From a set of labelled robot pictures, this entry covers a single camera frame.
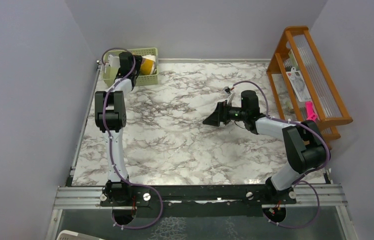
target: green plastic basket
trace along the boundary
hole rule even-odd
[[[154,55],[156,56],[156,74],[152,75],[139,75],[137,77],[137,82],[136,86],[146,86],[146,85],[155,85],[158,84],[158,73],[159,73],[159,60],[158,60],[158,49],[156,47],[148,47],[148,48],[137,48],[137,49],[128,49],[132,54],[134,55],[140,55],[140,56],[145,56],[145,55]],[[122,50],[111,50],[108,51],[104,55],[104,61],[108,61],[108,56],[113,55],[113,56],[118,56]],[[106,83],[108,87],[112,86],[115,81],[115,76],[118,73],[118,68],[115,67],[107,67],[106,71],[103,71],[103,81]]]

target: wall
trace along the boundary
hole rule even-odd
[[[43,239],[96,58],[63,0],[0,1],[0,239]]]
[[[354,119],[333,144],[358,237],[374,239],[374,1],[329,0],[311,35]]]
[[[269,59],[283,29],[312,27],[327,0],[66,0],[93,54],[157,47],[160,58]]]

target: wooden rack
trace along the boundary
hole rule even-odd
[[[307,26],[289,26],[284,30],[266,71],[280,118],[287,117],[296,121],[307,118],[306,110],[298,105],[286,73],[286,67],[291,67],[290,50],[296,58],[309,91],[318,115],[317,125],[324,140],[329,142],[339,139],[341,136],[336,126],[349,124],[353,120],[337,92]],[[294,115],[287,110],[286,101],[291,102]]]

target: marble table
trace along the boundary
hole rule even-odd
[[[261,184],[286,162],[284,144],[270,136],[254,135],[243,123],[221,127],[203,125],[222,88],[241,80],[257,83],[268,98],[269,113],[278,117],[266,75],[267,63],[162,63],[159,85],[139,86],[125,98],[127,124],[123,147],[129,179],[148,185]],[[105,90],[99,78],[96,90]],[[240,93],[252,84],[236,86]],[[258,94],[261,111],[265,102]],[[94,123],[94,105],[88,115],[73,176],[73,186],[102,186],[108,160],[102,133]],[[323,172],[306,176],[324,183]]]

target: pink object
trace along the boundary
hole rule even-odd
[[[315,120],[317,120],[318,118],[318,115],[314,112],[314,105],[312,104],[311,101],[307,101],[305,104],[306,104],[306,115],[307,115],[306,120],[312,120],[315,122]]]

